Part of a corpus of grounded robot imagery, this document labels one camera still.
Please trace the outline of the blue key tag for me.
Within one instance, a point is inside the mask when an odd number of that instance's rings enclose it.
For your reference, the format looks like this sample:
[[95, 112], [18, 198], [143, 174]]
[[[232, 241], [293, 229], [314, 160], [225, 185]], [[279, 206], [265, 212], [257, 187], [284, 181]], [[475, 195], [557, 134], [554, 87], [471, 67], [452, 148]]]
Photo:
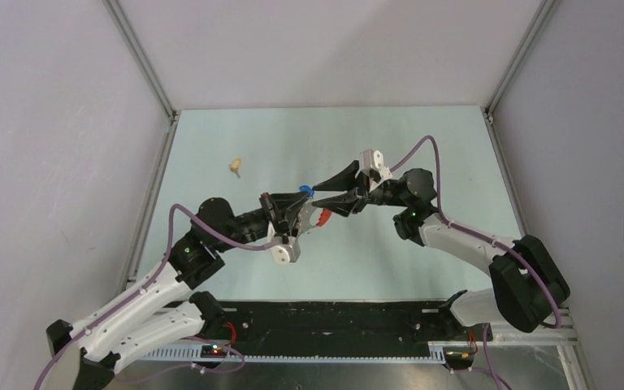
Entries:
[[307, 193], [311, 197], [314, 196], [314, 190], [309, 185], [301, 185], [299, 187], [299, 190], [302, 191], [302, 192]]

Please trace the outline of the steel key holder red handle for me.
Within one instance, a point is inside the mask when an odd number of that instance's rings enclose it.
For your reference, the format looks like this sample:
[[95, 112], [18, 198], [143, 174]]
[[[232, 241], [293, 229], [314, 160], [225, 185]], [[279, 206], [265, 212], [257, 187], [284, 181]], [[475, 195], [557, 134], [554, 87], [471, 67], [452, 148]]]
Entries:
[[311, 229], [323, 227], [331, 218], [332, 212], [318, 208], [307, 202], [300, 210], [297, 217], [298, 235], [306, 234]]

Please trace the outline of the yellow key tag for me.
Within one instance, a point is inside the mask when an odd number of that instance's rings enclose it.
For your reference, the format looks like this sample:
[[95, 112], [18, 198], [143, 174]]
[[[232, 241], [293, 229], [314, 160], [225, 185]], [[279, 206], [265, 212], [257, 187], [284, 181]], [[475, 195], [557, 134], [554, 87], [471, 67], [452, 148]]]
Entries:
[[229, 169], [231, 171], [239, 171], [241, 166], [241, 159], [240, 158], [235, 158], [232, 163], [229, 166]]

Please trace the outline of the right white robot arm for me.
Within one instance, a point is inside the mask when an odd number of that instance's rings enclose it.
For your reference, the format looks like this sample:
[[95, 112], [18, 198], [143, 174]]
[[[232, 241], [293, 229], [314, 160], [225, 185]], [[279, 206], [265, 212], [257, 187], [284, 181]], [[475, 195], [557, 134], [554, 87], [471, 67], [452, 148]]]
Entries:
[[489, 289], [449, 298], [439, 318], [446, 337], [461, 339], [472, 326], [485, 323], [508, 323], [525, 333], [560, 326], [560, 307], [570, 297], [570, 286], [541, 239], [530, 234], [518, 239], [496, 236], [449, 219], [437, 206], [438, 186], [428, 170], [410, 169], [381, 183], [378, 178], [361, 171], [358, 161], [351, 162], [313, 187], [336, 192], [314, 205], [343, 217], [368, 205], [400, 207], [393, 223], [402, 240], [450, 254], [488, 276]]

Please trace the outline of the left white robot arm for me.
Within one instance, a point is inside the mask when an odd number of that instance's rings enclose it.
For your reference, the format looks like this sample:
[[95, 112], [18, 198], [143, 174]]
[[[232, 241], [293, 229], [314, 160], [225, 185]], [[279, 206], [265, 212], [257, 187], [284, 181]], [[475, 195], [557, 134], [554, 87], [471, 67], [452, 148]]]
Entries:
[[79, 359], [72, 387], [103, 389], [131, 362], [164, 344], [220, 335], [226, 327], [223, 307], [197, 287], [223, 268], [222, 253], [270, 250], [277, 260], [296, 261], [310, 195], [263, 193], [259, 202], [240, 215], [221, 197], [204, 201], [195, 214], [173, 205], [169, 215], [184, 212], [191, 228], [179, 240], [168, 239], [162, 260], [147, 275], [88, 317], [51, 323], [46, 335], [53, 360], [69, 349]]

